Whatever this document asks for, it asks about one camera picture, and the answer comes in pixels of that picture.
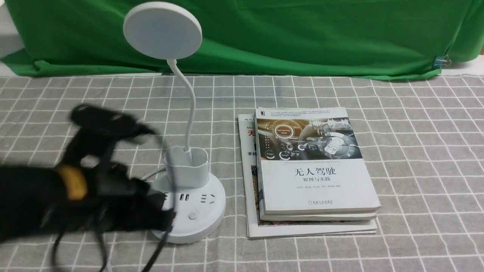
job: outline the book cover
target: book cover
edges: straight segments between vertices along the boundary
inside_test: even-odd
[[[255,121],[265,214],[380,208],[345,108],[258,108]]]

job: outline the stack of books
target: stack of books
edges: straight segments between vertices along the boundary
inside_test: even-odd
[[[376,232],[381,204],[345,108],[238,118],[249,238]]]

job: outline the pen holder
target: pen holder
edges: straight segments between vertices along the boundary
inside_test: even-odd
[[[209,155],[203,148],[191,148],[191,154],[183,147],[169,150],[171,164],[163,159],[168,176],[177,179],[180,188],[200,188],[209,182]]]

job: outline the round lamp head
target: round lamp head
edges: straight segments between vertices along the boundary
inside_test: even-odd
[[[134,7],[124,19],[123,32],[138,52],[161,60],[186,58],[202,44],[202,28],[195,16],[166,2]]]

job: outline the white desk lamp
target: white desk lamp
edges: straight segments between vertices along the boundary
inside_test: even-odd
[[[170,191],[168,175],[158,177],[152,188],[165,192],[164,209],[171,208],[176,197],[177,216],[169,235],[171,243],[193,243],[210,235],[222,222],[225,213],[225,190],[218,178],[209,172],[209,156],[202,148],[190,147],[190,133],[195,118],[195,93],[190,82],[177,67],[177,59],[194,54],[202,43],[202,29],[186,9],[166,2],[147,2],[134,7],[124,20],[123,32],[128,43],[140,53],[167,60],[173,73],[190,93],[190,116],[185,146],[173,147],[169,154],[173,165],[167,167],[177,177],[176,196]],[[147,175],[152,176],[161,171]],[[162,233],[153,231],[157,237]]]

